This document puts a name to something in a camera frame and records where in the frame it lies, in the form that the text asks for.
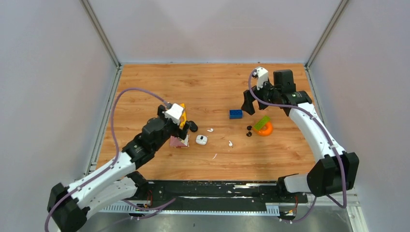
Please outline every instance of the black joint housing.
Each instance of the black joint housing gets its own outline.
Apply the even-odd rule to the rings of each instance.
[[[138,188],[134,197],[142,198],[145,196],[148,191],[148,181],[141,175],[141,173],[132,172],[128,174],[127,177],[130,178]]]
[[[296,92],[296,84],[293,81],[292,70],[277,70],[273,72],[273,83],[278,85],[279,92]]]
[[[291,176],[291,175],[286,175],[286,176],[282,176],[278,178],[278,181],[276,182],[277,185],[277,191],[278,191],[278,195],[279,196],[289,196],[289,195],[294,195],[294,193],[288,192],[288,190],[286,189],[286,185],[285,185],[285,178]]]
[[[356,179],[359,158],[354,152],[343,152],[340,158],[345,171],[346,190],[350,190]],[[336,157],[327,156],[320,159],[307,175],[307,185],[316,197],[342,191],[340,166]]]
[[[67,195],[67,188],[61,183],[56,184],[50,192],[48,198],[47,211],[50,212],[51,208],[65,195]],[[51,215],[61,232],[75,232],[78,231],[87,221],[87,212],[89,207],[80,209],[77,205],[76,199],[68,197],[64,200]]]
[[[129,141],[122,149],[122,152],[126,152],[131,157],[131,162],[135,163],[136,169],[146,164],[155,156],[155,150],[149,151],[143,147],[139,137],[141,137],[141,134],[135,136],[135,138]]]

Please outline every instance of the yellow object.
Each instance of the yellow object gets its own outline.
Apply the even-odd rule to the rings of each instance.
[[[182,116],[181,116],[181,124],[179,125],[179,128],[182,129],[184,127],[185,123],[187,122],[187,113],[186,113],[186,109],[185,109],[185,104],[181,103],[179,105],[182,106],[182,108],[184,108],[184,112],[182,113]]]

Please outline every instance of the white wall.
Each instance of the white wall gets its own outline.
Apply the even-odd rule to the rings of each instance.
[[[408,231],[410,1],[351,0],[312,66],[326,125],[360,159],[371,232]]]
[[[306,62],[340,0],[90,0],[121,62]]]
[[[0,231],[44,231],[52,186],[86,169],[115,68],[80,1],[0,5]]]

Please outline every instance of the wooden table surface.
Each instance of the wooden table surface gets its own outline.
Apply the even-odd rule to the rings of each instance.
[[[305,173],[314,165],[314,157],[298,127],[283,110],[268,107],[252,116],[229,119],[230,109],[240,109],[243,92],[248,88],[249,73],[262,66],[271,80],[275,70],[293,71],[297,90],[311,98],[309,83],[302,64],[148,64],[125,65],[117,94],[130,87],[150,90],[166,101],[185,103],[187,119],[199,127],[189,132],[189,148],[172,148],[167,141],[155,158],[138,171],[150,180],[277,180],[278,177]],[[114,114],[114,129],[123,147],[147,120],[156,117],[161,102],[139,91],[125,93]],[[267,137],[253,133],[247,137],[247,126],[264,115],[271,118],[274,131]],[[110,125],[104,137],[98,167],[115,154]],[[196,144],[197,135],[208,136],[206,145]]]

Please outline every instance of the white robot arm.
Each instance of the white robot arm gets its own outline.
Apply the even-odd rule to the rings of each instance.
[[[252,77],[257,78],[258,82],[251,88]],[[250,115],[254,114],[254,100],[258,100],[260,110],[269,105],[282,108],[303,133],[316,161],[309,173],[280,177],[278,186],[281,194],[309,192],[316,197],[321,197],[341,192],[344,189],[342,185],[344,180],[347,190],[353,188],[359,165],[357,155],[354,152],[347,153],[335,141],[322,121],[318,119],[308,94],[305,91],[296,91],[291,70],[275,71],[273,77],[274,84],[271,84],[266,69],[257,67],[252,72],[249,77],[249,90],[244,91],[242,110]],[[343,180],[341,169],[345,174]]]
[[[117,159],[108,161],[91,174],[67,186],[61,183],[55,185],[51,189],[47,210],[50,212],[55,208],[51,217],[60,230],[78,231],[87,219],[104,207],[136,196],[139,192],[145,194],[148,182],[136,170],[154,158],[155,153],[171,136],[185,139],[188,129],[197,130],[192,121],[180,128],[182,113],[183,108],[178,104],[173,104],[169,109],[160,105],[158,117],[150,119],[143,126],[142,132],[122,149]]]

